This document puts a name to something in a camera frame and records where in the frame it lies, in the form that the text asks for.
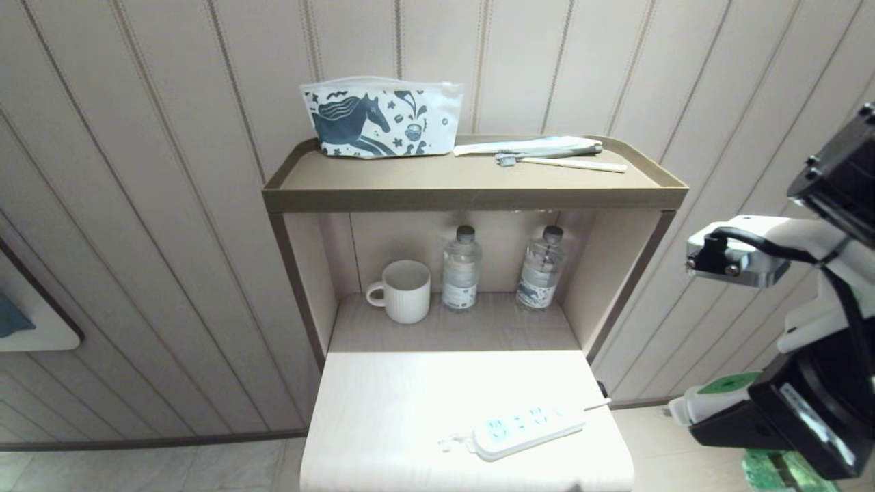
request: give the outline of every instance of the toiletry bag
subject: toiletry bag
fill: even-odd
[[[301,95],[330,156],[446,154],[455,144],[461,84],[346,77],[303,85]]]

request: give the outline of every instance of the white power strip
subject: white power strip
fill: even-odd
[[[490,418],[474,428],[471,441],[480,458],[495,461],[524,449],[581,430],[586,411],[611,403],[611,399],[575,411],[561,407],[531,407],[503,418]]]

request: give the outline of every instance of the paneled wall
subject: paneled wall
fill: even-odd
[[[465,84],[465,133],[603,133],[690,186],[595,370],[616,400],[759,367],[794,268],[690,280],[687,235],[800,214],[804,157],[875,99],[875,0],[0,2],[0,236],[83,329],[0,354],[0,441],[303,428],[319,373],[260,185],[312,136],[297,85]]]

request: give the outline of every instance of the horse illustration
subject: horse illustration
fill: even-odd
[[[380,111],[379,102],[379,97],[371,99],[365,94],[364,98],[352,96],[343,101],[319,104],[318,111],[311,113],[319,140],[323,144],[349,144],[375,156],[394,156],[395,153],[386,145],[361,135],[366,118],[384,132],[389,132],[389,122]]]

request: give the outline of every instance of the floor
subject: floor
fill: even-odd
[[[615,411],[635,492],[748,492],[742,451],[702,447],[660,407]],[[0,453],[0,492],[297,492],[304,439],[130,451]],[[875,490],[873,466],[842,483]]]

